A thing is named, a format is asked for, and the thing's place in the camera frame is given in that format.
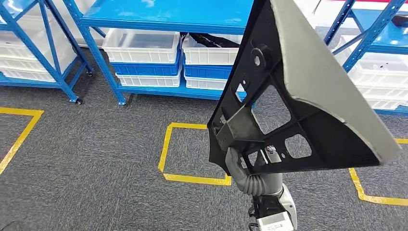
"shelf level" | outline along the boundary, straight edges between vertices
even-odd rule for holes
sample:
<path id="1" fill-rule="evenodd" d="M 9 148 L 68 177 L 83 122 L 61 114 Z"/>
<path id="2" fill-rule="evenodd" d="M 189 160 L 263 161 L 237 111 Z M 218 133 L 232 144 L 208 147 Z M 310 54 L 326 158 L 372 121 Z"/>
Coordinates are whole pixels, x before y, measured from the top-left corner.
<path id="1" fill-rule="evenodd" d="M 178 88 L 161 88 L 161 87 L 126 87 L 118 84 L 118 90 L 123 93 L 148 94 L 148 95 L 164 95 L 164 96 L 178 96 L 194 99 L 205 100 L 219 100 L 221 97 L 221 90 L 206 90 L 194 89 L 186 87 L 186 80 L 181 77 L 180 86 Z M 239 92 L 239 97 L 244 99 L 245 92 Z"/>
<path id="2" fill-rule="evenodd" d="M 37 3 L 37 0 L 4 0 L 2 5 L 15 20 L 18 20 Z M 7 27 L 4 19 L 0 16 L 0 31 L 8 30 L 10 29 Z"/>
<path id="3" fill-rule="evenodd" d="M 253 0 L 96 0 L 87 26 L 243 34 Z"/>
<path id="4" fill-rule="evenodd" d="M 365 31 L 370 28 L 381 12 L 380 10 L 352 9 L 350 16 L 354 18 L 358 28 Z M 397 13 L 397 15 L 401 14 L 408 14 L 408 12 Z M 408 54 L 408 30 L 395 26 L 392 21 L 388 22 L 368 52 Z"/>

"mounting hole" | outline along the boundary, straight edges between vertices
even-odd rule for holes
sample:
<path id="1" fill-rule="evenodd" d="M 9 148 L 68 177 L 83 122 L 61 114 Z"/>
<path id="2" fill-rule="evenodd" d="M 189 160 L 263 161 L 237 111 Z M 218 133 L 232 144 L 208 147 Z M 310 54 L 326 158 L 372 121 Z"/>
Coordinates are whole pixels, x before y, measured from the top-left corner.
<path id="1" fill-rule="evenodd" d="M 254 62 L 255 62 L 255 65 L 256 65 L 256 66 L 259 66 L 259 65 L 261 64 L 261 61 L 259 60 L 259 57 L 258 57 L 258 56 L 255 56 Z"/>

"white plastic bin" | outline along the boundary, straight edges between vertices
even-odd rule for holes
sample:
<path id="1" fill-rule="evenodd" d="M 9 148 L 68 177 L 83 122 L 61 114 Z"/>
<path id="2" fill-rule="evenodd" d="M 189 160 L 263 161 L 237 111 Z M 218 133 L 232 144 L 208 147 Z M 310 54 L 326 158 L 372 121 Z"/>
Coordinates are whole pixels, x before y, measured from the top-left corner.
<path id="1" fill-rule="evenodd" d="M 337 47 L 352 38 L 353 36 L 341 36 Z M 344 64 L 356 46 L 354 44 L 335 56 L 340 65 Z M 360 86 L 408 88 L 408 66 L 400 55 L 366 53 L 348 75 L 354 84 Z"/>
<path id="2" fill-rule="evenodd" d="M 196 89 L 224 90 L 227 79 L 186 77 L 186 87 Z M 237 91 L 244 91 L 240 85 Z"/>
<path id="3" fill-rule="evenodd" d="M 72 61 L 75 60 L 76 57 L 77 55 L 74 52 L 66 52 L 63 57 L 59 59 L 61 73 L 65 72 L 67 67 L 72 63 Z M 6 77 L 10 78 L 55 82 L 55 79 L 46 70 L 0 66 L 0 71 L 3 72 Z"/>
<path id="4" fill-rule="evenodd" d="M 179 40 L 179 32 L 112 28 L 102 48 L 110 62 L 173 64 Z"/>
<path id="5" fill-rule="evenodd" d="M 365 98 L 407 100 L 408 88 L 356 86 Z"/>
<path id="6" fill-rule="evenodd" d="M 42 18 L 25 15 L 19 20 L 19 22 L 20 21 L 20 26 L 50 64 L 55 67 Z M 66 56 L 76 56 L 75 52 L 55 19 L 50 19 L 49 23 L 57 56 L 60 61 L 60 67 L 62 70 L 65 70 L 69 63 L 61 62 L 61 60 Z M 31 53 L 27 46 L 11 31 L 0 33 L 0 69 L 3 68 L 45 71 L 45 68 Z"/>
<path id="7" fill-rule="evenodd" d="M 400 100 L 387 100 L 376 98 L 366 98 L 366 101 L 373 109 L 385 109 L 385 110 L 395 110 L 399 105 L 404 103 L 404 101 Z"/>
<path id="8" fill-rule="evenodd" d="M 116 75 L 122 86 L 134 87 L 168 87 L 176 88 L 180 86 L 181 65 L 176 76 L 131 76 Z"/>
<path id="9" fill-rule="evenodd" d="M 238 44 L 241 43 L 242 35 L 219 35 L 217 37 L 229 39 Z M 187 65 L 233 65 L 239 48 L 206 47 L 197 43 L 192 37 L 186 36 L 183 44 Z"/>
<path id="10" fill-rule="evenodd" d="M 72 49 L 72 46 L 69 42 L 63 44 L 60 47 L 56 48 L 57 57 L 60 64 L 61 71 L 64 71 L 71 63 L 73 58 L 76 57 L 76 53 Z M 51 49 L 48 49 L 43 54 L 50 64 L 55 67 L 54 59 L 52 58 Z M 4 68 L 16 68 L 16 69 L 30 69 L 37 71 L 46 71 L 44 66 L 36 58 L 17 58 L 17 57 L 1 57 L 0 56 L 0 69 Z"/>

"gray flexible joint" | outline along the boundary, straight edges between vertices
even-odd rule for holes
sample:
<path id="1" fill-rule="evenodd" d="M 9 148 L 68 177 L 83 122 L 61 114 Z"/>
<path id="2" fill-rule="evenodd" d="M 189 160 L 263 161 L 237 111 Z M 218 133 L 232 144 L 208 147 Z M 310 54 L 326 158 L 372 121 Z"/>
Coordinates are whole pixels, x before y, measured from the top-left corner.
<path id="1" fill-rule="evenodd" d="M 238 152 L 234 148 L 228 148 L 225 163 L 238 189 L 247 195 L 277 194 L 282 190 L 281 173 L 248 175 L 241 166 Z"/>

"robotic arm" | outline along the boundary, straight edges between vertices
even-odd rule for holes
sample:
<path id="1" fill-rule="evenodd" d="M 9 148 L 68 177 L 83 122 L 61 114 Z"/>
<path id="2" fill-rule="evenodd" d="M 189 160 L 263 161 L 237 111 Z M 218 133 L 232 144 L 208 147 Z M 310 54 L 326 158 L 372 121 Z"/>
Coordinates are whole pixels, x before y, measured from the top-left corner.
<path id="1" fill-rule="evenodd" d="M 242 101 L 235 94 L 239 85 L 246 92 Z M 291 119 L 264 134 L 252 105 L 271 85 Z M 400 150 L 292 0 L 254 1 L 233 69 L 207 127 L 210 162 L 253 197 L 257 224 L 250 226 L 262 231 L 297 229 L 283 172 L 376 166 Z M 307 140 L 310 156 L 294 158 L 288 152 L 285 140 L 297 134 Z M 254 152 L 252 165 L 248 155 Z"/>

